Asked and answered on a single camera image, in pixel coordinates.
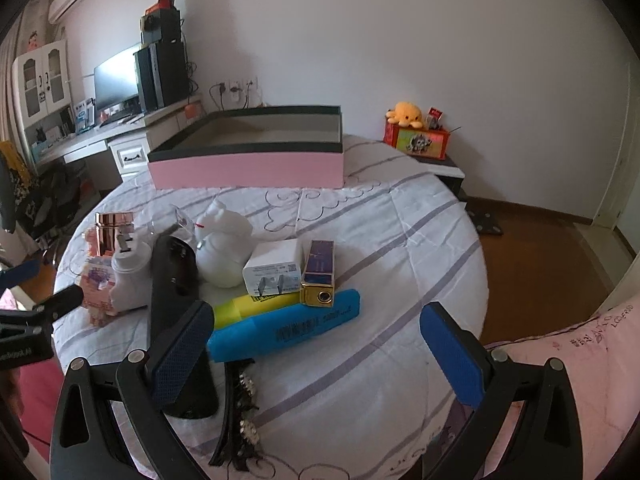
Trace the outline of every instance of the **yellow highlighter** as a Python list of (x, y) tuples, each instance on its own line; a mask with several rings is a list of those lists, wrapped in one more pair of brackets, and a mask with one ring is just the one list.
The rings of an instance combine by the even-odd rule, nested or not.
[(240, 296), (226, 303), (213, 307), (216, 318), (215, 329), (224, 328), (247, 317), (257, 316), (265, 312), (278, 310), (285, 306), (300, 303), (300, 293), (290, 292), (277, 296)]

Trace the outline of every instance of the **blue highlighter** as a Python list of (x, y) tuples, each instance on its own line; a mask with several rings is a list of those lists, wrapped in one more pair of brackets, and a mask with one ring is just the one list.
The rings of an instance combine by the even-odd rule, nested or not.
[(359, 313), (358, 291), (343, 290), (336, 293), (334, 306), (329, 308), (299, 303), (214, 330), (207, 350), (219, 363), (267, 355), (327, 332)]

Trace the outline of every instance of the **orange octopus plush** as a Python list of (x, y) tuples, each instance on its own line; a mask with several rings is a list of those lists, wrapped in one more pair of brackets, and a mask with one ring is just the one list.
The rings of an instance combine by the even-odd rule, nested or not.
[(389, 124), (398, 124), (402, 128), (408, 126), (421, 128), (422, 112), (416, 105), (400, 101), (394, 110), (389, 110), (386, 113), (386, 122)]

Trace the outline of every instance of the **pink box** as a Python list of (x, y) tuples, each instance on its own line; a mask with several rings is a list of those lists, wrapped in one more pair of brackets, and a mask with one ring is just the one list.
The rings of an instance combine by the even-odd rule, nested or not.
[(209, 114), (148, 154), (156, 189), (344, 184), (339, 107)]

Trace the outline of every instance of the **striped tablecloth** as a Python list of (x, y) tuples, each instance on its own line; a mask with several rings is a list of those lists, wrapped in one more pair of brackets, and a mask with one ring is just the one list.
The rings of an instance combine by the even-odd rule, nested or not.
[[(463, 206), (424, 166), (386, 144), (345, 136), (345, 186), (332, 189), (155, 190), (142, 173), (113, 191), (95, 211), (133, 210), (137, 221), (168, 213), (169, 204), (193, 218), (217, 198), (252, 222), (259, 240), (295, 235), (335, 240), (337, 285), (356, 288), (360, 316), (292, 349), (259, 358), (249, 368), (257, 385), (254, 422), (264, 460), (251, 473), (207, 466), (222, 410), (204, 420), (171, 419), (181, 439), (214, 479), (278, 480), (395, 478), (438, 435), (452, 390), (420, 337), (418, 315), (440, 301), (462, 328), (479, 335), (488, 289), (478, 236)], [(73, 283), (86, 257), (80, 225), (56, 278)], [(203, 299), (219, 303), (240, 290), (204, 286)], [(56, 351), (64, 370), (76, 356), (91, 364), (120, 361), (146, 348), (146, 311), (89, 325), (77, 309), (57, 323)], [(212, 364), (223, 404), (222, 366)], [(139, 468), (152, 469), (124, 409), (114, 405)]]

